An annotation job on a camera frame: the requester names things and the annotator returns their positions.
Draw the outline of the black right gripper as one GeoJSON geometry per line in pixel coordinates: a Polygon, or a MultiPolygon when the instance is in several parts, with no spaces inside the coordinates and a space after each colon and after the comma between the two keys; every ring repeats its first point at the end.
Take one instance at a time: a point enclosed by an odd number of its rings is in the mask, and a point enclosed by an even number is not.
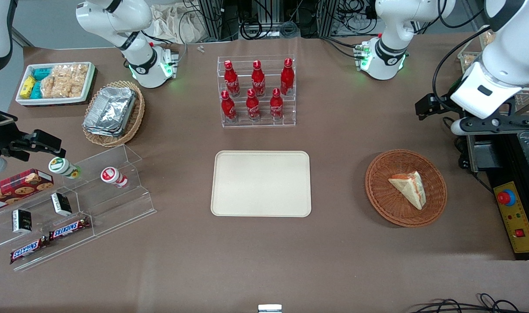
{"type": "Polygon", "coordinates": [[[16,125],[17,117],[0,111],[0,156],[15,159],[29,159],[30,151],[66,157],[62,140],[42,130],[28,134],[16,125]]]}

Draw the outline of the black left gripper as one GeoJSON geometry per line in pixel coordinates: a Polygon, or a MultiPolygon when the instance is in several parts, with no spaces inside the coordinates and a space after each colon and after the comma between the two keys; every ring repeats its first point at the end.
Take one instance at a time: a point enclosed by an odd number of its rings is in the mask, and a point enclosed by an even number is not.
{"type": "Polygon", "coordinates": [[[419,120],[422,121],[431,115],[449,112],[457,113],[460,118],[467,117],[465,110],[450,98],[460,85],[461,83],[453,83],[447,93],[438,95],[438,97],[435,97],[433,93],[425,95],[421,99],[421,103],[415,104],[415,113],[419,120]]]}

